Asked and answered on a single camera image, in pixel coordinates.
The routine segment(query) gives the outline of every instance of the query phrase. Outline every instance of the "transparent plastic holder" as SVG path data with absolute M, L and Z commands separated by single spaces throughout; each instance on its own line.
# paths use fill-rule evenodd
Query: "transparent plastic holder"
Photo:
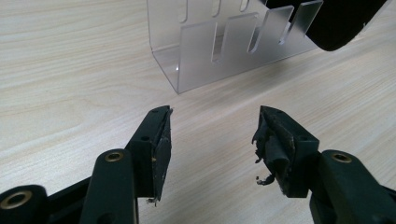
M 317 46 L 305 35 L 322 1 L 268 9 L 259 0 L 148 0 L 152 54 L 177 93 L 300 54 Z

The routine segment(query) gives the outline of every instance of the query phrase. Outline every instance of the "black plastic part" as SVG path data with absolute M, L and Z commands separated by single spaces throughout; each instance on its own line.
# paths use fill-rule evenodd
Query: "black plastic part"
M 259 129 L 254 134 L 256 154 L 264 160 L 282 192 L 289 198 L 305 198 L 318 159 L 319 140 L 285 112 L 263 106 Z
M 313 193 L 309 201 L 312 218 L 315 224 L 334 224 L 337 219 L 331 203 L 324 203 Z
M 336 214 L 336 223 L 396 223 L 396 203 L 358 158 L 326 150 L 318 171 Z
M 129 151 L 109 150 L 96 160 L 79 223 L 137 223 L 135 201 Z
M 78 223 L 90 180 L 86 178 L 49 196 L 48 223 Z
M 171 159 L 171 113 L 169 105 L 149 111 L 125 147 L 132 155 L 136 197 L 161 199 Z
M 290 21 L 301 3 L 311 0 L 268 0 L 269 8 L 293 5 Z M 325 0 L 306 35 L 324 50 L 340 49 L 350 42 L 387 0 Z
M 0 195 L 1 224 L 44 223 L 47 193 L 38 185 L 20 186 Z

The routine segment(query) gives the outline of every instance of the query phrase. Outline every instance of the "brass insert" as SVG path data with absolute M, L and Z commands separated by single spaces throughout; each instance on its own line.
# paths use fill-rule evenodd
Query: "brass insert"
M 352 159 L 350 159 L 350 157 L 348 157 L 347 155 L 342 154 L 342 153 L 333 153 L 332 158 L 335 161 L 339 161 L 339 162 L 344 162 L 344 163 L 352 162 Z
M 13 209 L 27 203 L 32 198 L 32 191 L 21 190 L 6 197 L 1 203 L 2 209 Z
M 119 161 L 123 157 L 122 152 L 110 152 L 105 156 L 106 161 Z

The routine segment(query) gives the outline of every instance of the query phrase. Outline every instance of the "wood grain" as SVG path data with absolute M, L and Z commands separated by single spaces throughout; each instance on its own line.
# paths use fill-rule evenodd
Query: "wood grain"
M 141 223 L 312 223 L 307 199 L 259 187 L 250 144 L 260 105 L 289 113 L 396 189 L 396 3 L 355 41 L 315 49 L 175 94 L 150 52 L 144 0 L 0 2 L 0 192 L 52 194 L 124 147 L 153 107 L 170 105 L 163 199 Z

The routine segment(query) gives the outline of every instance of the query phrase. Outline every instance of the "wooden table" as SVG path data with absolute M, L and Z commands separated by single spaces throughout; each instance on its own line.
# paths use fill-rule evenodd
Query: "wooden table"
M 359 157 L 396 189 L 396 2 L 355 41 L 315 49 L 177 95 L 151 55 L 145 0 L 3 0 L 0 4 L 0 192 L 52 194 L 124 147 L 147 112 L 174 108 L 172 160 L 141 223 L 312 223 L 255 164 L 260 105 L 289 113 Z

